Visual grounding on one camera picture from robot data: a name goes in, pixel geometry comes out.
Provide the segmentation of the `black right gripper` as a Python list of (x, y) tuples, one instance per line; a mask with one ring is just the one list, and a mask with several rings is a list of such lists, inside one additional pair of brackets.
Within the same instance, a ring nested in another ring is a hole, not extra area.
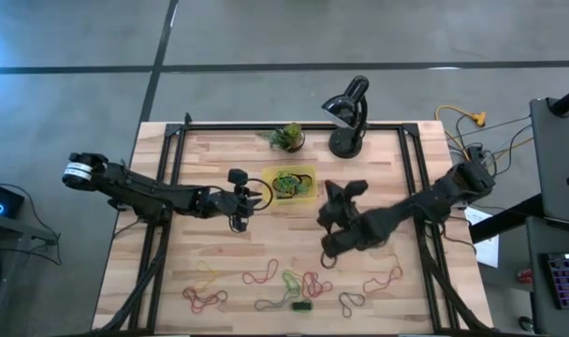
[(352, 200), (368, 189), (368, 183), (365, 180), (351, 181), (341, 187), (326, 180), (325, 188), (328, 200), (319, 209), (317, 218), (317, 223), (327, 231), (321, 239), (325, 256), (336, 258), (352, 249), (363, 251), (370, 248), (374, 240), (362, 225), (360, 212)]

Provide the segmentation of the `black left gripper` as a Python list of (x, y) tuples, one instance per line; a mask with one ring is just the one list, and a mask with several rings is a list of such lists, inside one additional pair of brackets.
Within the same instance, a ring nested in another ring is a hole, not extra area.
[(202, 189), (197, 203), (197, 215), (200, 218), (210, 218), (216, 215), (225, 215), (230, 229), (235, 233), (247, 230), (249, 210), (253, 211), (261, 199), (248, 199), (262, 197), (246, 187), (248, 174), (240, 168), (232, 168), (228, 172), (227, 181), (234, 184), (233, 191), (226, 191), (215, 186), (217, 192), (211, 193), (211, 186)]

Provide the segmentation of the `orange red rubber band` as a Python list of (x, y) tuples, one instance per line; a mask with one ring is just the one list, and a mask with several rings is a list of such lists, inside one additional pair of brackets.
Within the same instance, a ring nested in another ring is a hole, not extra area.
[(364, 294), (371, 294), (380, 290), (387, 289), (393, 281), (400, 280), (403, 276), (403, 270), (401, 266), (393, 267), (383, 279), (378, 279), (373, 277), (368, 281), (365, 281), (362, 285), (362, 291)]

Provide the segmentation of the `long red rubber band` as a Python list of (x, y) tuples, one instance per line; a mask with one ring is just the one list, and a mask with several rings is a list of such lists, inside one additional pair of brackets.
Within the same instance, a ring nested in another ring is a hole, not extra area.
[(255, 275), (250, 271), (246, 271), (241, 275), (241, 280), (246, 285), (252, 285), (252, 284), (263, 285), (268, 281), (270, 281), (275, 276), (278, 269), (279, 269), (279, 260), (272, 258), (268, 262), (265, 272), (262, 275)]

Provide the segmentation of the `dark brown rubber band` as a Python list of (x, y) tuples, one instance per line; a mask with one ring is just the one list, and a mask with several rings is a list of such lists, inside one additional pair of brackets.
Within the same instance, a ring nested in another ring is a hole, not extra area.
[(342, 306), (342, 316), (350, 318), (353, 314), (353, 307), (361, 307), (365, 304), (365, 297), (359, 293), (342, 292), (338, 297)]

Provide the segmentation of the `yellow translucent plastic bin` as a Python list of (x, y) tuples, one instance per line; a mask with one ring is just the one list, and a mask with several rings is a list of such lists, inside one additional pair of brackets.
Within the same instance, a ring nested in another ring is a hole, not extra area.
[[(307, 198), (277, 198), (276, 193), (272, 190), (272, 180), (277, 176), (279, 171), (292, 172), (295, 174), (308, 174), (314, 179), (313, 192)], [(318, 180), (315, 174), (315, 168), (312, 165), (295, 165), (295, 166), (272, 166), (262, 169), (262, 180), (269, 184), (270, 189), (274, 196), (275, 204), (292, 204), (313, 202), (317, 197)]]

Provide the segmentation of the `small potted succulent plant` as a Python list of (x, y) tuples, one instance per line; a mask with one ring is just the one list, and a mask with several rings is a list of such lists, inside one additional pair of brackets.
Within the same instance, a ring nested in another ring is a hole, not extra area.
[(301, 125), (297, 123), (276, 127), (270, 131), (261, 131), (257, 135), (266, 140), (271, 148), (277, 148), (288, 153), (298, 151), (305, 141), (304, 131)]

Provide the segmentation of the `black desk lamp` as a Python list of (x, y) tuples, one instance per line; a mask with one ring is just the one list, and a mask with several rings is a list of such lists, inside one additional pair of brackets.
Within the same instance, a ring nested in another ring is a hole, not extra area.
[(342, 94), (333, 96), (321, 106), (337, 125), (330, 135), (328, 146), (340, 158), (353, 158), (361, 151), (369, 111), (365, 96), (369, 87), (369, 80), (357, 75)]

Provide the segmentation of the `black diagonal rig strut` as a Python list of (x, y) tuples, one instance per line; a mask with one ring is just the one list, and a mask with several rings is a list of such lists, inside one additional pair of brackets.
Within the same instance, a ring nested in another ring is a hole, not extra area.
[[(96, 329), (95, 334), (97, 336), (119, 336), (121, 334), (131, 332), (136, 334), (137, 332), (150, 332), (154, 334), (157, 312), (160, 300), (161, 287), (164, 276), (164, 269), (166, 265), (168, 251), (168, 243), (163, 242), (158, 246), (157, 253), (153, 260), (151, 261), (148, 269), (143, 273), (141, 278), (137, 281), (134, 289), (126, 298), (124, 304), (115, 313), (114, 317), (104, 325), (102, 328)], [(149, 283), (153, 281), (153, 289), (150, 299), (147, 325), (143, 329), (127, 329), (120, 330), (125, 320), (130, 317), (138, 318), (139, 316), (135, 314), (135, 306), (142, 299), (145, 289), (148, 287)]]
[(452, 284), (447, 280), (432, 258), (428, 246), (423, 244), (424, 252), (420, 254), (422, 266), (428, 270), (431, 275), (436, 279), (445, 295), (450, 299), (451, 303), (456, 308), (458, 314), (463, 318), (465, 324), (470, 330), (490, 331), (490, 328), (482, 323), (476, 315), (469, 309), (465, 302), (461, 299), (458, 292), (454, 289)]

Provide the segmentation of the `white paper sheet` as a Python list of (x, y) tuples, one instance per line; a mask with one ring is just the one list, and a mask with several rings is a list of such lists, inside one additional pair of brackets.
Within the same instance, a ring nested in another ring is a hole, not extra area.
[[(491, 214), (481, 212), (477, 209), (467, 207), (464, 210), (466, 219), (471, 225), (476, 225), (491, 217)], [(499, 267), (499, 236), (494, 236), (482, 242), (475, 243), (476, 261), (480, 264), (498, 268)]]

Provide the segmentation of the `black beam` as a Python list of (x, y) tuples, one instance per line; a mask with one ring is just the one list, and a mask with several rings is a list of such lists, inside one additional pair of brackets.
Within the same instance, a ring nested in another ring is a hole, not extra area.
[(479, 243), (515, 227), (520, 227), (527, 217), (543, 218), (544, 216), (542, 195), (535, 195), (470, 226), (472, 242)]

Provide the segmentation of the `grey cabinet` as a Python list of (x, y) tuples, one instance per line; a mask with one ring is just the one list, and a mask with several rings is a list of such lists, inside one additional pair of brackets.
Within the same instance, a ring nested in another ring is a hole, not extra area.
[(569, 222), (569, 116), (553, 114), (545, 99), (529, 107), (545, 215)]

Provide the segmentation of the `backlit keyboard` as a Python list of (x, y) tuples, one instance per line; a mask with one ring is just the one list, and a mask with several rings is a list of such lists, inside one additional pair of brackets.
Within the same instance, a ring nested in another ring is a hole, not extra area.
[(550, 292), (556, 307), (560, 310), (569, 310), (569, 253), (545, 254), (543, 258)]

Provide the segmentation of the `grey side table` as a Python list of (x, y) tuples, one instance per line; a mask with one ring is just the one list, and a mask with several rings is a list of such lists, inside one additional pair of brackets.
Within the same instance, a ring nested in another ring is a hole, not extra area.
[(0, 215), (0, 240), (4, 235), (15, 236), (17, 239), (21, 239), (22, 243), (25, 244), (32, 239), (37, 239), (43, 241), (46, 245), (59, 247), (59, 236), (50, 228), (44, 230), (31, 227), (19, 220)]

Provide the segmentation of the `black device with blue light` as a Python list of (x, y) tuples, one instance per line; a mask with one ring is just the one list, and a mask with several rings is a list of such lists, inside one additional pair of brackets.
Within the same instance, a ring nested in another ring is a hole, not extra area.
[(15, 219), (24, 203), (24, 197), (0, 186), (0, 215)]

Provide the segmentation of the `black pole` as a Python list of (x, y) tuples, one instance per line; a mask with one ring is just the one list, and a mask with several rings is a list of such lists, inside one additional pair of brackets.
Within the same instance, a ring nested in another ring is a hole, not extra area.
[(552, 114), (557, 117), (569, 117), (569, 93), (562, 98), (548, 98), (547, 106)]

